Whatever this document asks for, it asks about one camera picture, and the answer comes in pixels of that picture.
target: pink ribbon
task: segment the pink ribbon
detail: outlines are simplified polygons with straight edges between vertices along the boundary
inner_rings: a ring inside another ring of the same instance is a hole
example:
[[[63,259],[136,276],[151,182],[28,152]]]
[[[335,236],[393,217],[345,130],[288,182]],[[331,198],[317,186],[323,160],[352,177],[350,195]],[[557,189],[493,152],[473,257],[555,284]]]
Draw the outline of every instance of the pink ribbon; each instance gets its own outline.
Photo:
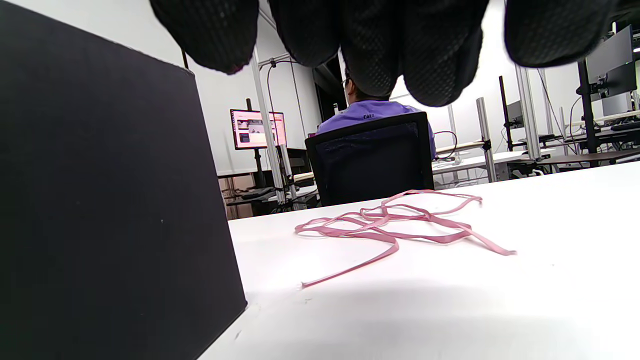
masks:
[[[454,209],[451,209],[449,211],[441,211],[439,213],[430,213],[425,209],[416,208],[415,206],[411,206],[407,204],[389,205],[389,202],[399,199],[404,195],[416,194],[416,193],[433,193],[438,195],[459,197],[465,200]],[[385,252],[383,252],[382,254],[372,259],[369,259],[367,261],[364,261],[359,265],[353,266],[351,268],[348,268],[347,270],[338,272],[333,275],[325,276],[322,279],[318,279],[310,282],[303,282],[302,288],[308,288],[309,286],[319,284],[320,282],[333,279],[334,277],[338,277],[342,274],[346,274],[348,272],[356,270],[357,268],[362,268],[363,266],[367,266],[371,263],[374,263],[382,258],[385,258],[395,253],[400,249],[397,239],[411,239],[411,240],[423,239],[423,240],[429,240],[429,241],[433,241],[440,244],[448,244],[456,240],[465,238],[467,236],[474,236],[475,238],[480,240],[480,242],[482,242],[487,249],[493,252],[496,252],[504,256],[515,255],[516,254],[515,251],[505,250],[502,247],[496,245],[491,240],[471,230],[471,225],[465,224],[463,222],[456,222],[456,221],[452,221],[444,218],[439,218],[436,216],[436,215],[454,213],[460,210],[461,208],[464,208],[467,204],[469,204],[472,201],[482,202],[482,198],[478,196],[465,195],[465,194],[441,193],[433,190],[408,190],[406,192],[399,193],[393,197],[383,200],[380,206],[376,206],[375,208],[370,208],[370,209],[363,208],[363,209],[360,209],[359,212],[352,211],[349,213],[339,215],[335,218],[317,218],[305,224],[296,226],[296,234],[304,233],[305,231],[315,231],[321,235],[329,236],[332,238],[366,238],[366,239],[384,241],[386,243],[392,244],[391,247],[387,249]],[[406,208],[406,209],[413,210],[417,214],[416,215],[391,214],[388,212],[388,209],[390,208]],[[432,222],[444,227],[449,227],[451,229],[460,229],[461,231],[455,234],[432,236],[432,235],[393,233],[390,231],[385,231],[380,229],[381,226],[391,221],[400,221],[400,220],[420,220],[425,222]],[[359,225],[360,227],[358,229],[352,229],[352,230],[336,229],[334,227],[329,227],[329,225],[335,222],[340,222],[340,221],[351,222],[353,224]],[[321,225],[308,227],[314,224],[321,224]]]

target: black office chair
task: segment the black office chair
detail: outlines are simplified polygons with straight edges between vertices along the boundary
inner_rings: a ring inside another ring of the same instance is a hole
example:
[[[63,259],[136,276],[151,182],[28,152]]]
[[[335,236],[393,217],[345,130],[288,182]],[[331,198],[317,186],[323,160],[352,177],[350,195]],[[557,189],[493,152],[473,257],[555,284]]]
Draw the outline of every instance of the black office chair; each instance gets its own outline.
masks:
[[[305,144],[324,206],[433,189],[424,112],[343,127]]]

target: electrical wire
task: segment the electrical wire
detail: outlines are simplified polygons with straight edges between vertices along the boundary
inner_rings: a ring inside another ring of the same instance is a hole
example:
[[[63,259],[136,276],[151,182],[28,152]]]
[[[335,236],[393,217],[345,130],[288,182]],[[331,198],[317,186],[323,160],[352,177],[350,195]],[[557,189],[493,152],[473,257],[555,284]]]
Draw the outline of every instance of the electrical wire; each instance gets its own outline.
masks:
[[[504,137],[504,135],[507,132],[507,128],[503,127],[502,130],[500,130],[500,136],[502,137],[502,139],[500,140],[500,143],[498,144],[498,146],[495,148],[496,151],[498,151],[500,149],[500,146],[502,146],[502,143],[505,142],[507,139]]]
[[[578,97],[574,102],[573,105],[571,105],[571,111],[569,111],[569,137],[573,140],[573,107],[578,103],[578,100],[580,100],[582,98],[582,96]],[[578,145],[574,144],[573,145],[575,147],[575,151],[574,153],[577,154],[578,153]]]
[[[293,66],[293,64],[297,64],[298,62],[291,61],[291,60],[278,60],[278,61],[275,61],[275,62],[270,64],[271,66],[269,67],[269,70],[267,71],[267,92],[269,93],[269,104],[271,105],[271,113],[274,113],[275,110],[274,110],[274,107],[273,107],[273,98],[271,97],[271,84],[269,83],[269,81],[271,80],[271,69],[273,69],[275,67],[275,65],[279,64],[279,63],[291,63],[292,64],[291,66]],[[300,98],[299,97],[298,97],[298,111],[300,111],[300,114],[302,114],[302,107],[300,106]],[[280,171],[281,171],[281,174],[284,174],[285,171],[284,171],[284,164],[283,164],[282,160],[283,159],[281,159],[281,161],[279,161],[280,162]],[[287,186],[292,185],[292,183],[289,183],[289,180],[288,180],[287,176],[283,176],[283,179],[285,180],[284,181],[284,185],[283,185],[284,188],[286,188]]]
[[[454,133],[453,131],[449,131],[449,130],[438,131],[437,133],[433,133],[433,136],[435,137],[437,134],[442,134],[442,133],[450,133],[453,135],[453,138],[454,138],[453,150],[448,156],[444,158],[436,156],[434,160],[444,160],[444,159],[450,158],[456,152],[456,148],[458,147],[458,135],[456,135],[456,133]]]
[[[558,118],[556,117],[556,112],[554,111],[554,107],[551,105],[551,98],[549,97],[549,91],[547,90],[547,85],[545,84],[545,81],[542,79],[542,72],[540,71],[540,69],[538,69],[538,76],[540,77],[540,83],[542,83],[542,89],[545,90],[545,95],[547,96],[547,102],[549,103],[549,108],[551,108],[551,113],[554,116],[554,120],[556,122],[556,126],[558,127],[558,130],[560,131],[560,136],[562,136],[562,139],[564,141],[566,141],[566,133],[564,131],[564,129],[560,126],[560,123],[558,122]],[[567,147],[569,148],[569,150],[573,151],[574,154],[577,154],[577,152],[575,150],[573,150],[570,146],[567,145]]]

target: dark hair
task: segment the dark hair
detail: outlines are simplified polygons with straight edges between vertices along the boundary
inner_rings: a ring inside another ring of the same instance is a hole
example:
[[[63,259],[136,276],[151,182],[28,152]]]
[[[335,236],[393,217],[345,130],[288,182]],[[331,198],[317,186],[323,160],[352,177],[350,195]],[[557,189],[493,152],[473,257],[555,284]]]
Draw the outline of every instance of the dark hair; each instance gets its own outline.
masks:
[[[344,67],[344,80],[345,80],[345,85],[347,81],[350,81],[353,83],[353,86],[355,87],[356,99],[358,99],[358,101],[362,101],[362,100],[389,101],[389,99],[391,98],[391,94],[385,95],[385,96],[373,96],[360,90],[360,88],[358,88],[358,85],[356,85],[356,83],[353,81],[353,78],[351,78],[351,74],[349,73],[348,66]]]

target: black glove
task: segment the black glove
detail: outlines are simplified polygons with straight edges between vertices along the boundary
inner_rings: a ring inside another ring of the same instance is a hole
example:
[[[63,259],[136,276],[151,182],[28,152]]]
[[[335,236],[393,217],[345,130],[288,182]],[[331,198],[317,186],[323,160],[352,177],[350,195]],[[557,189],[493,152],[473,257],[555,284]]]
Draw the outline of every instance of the black glove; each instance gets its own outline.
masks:
[[[204,67],[233,74],[248,64],[257,0],[150,0],[156,17]],[[488,0],[270,0],[278,34],[302,65],[339,47],[363,92],[382,96],[397,78],[427,106],[455,101],[473,80]],[[509,0],[505,43],[526,67],[570,63],[595,48],[616,0]]]

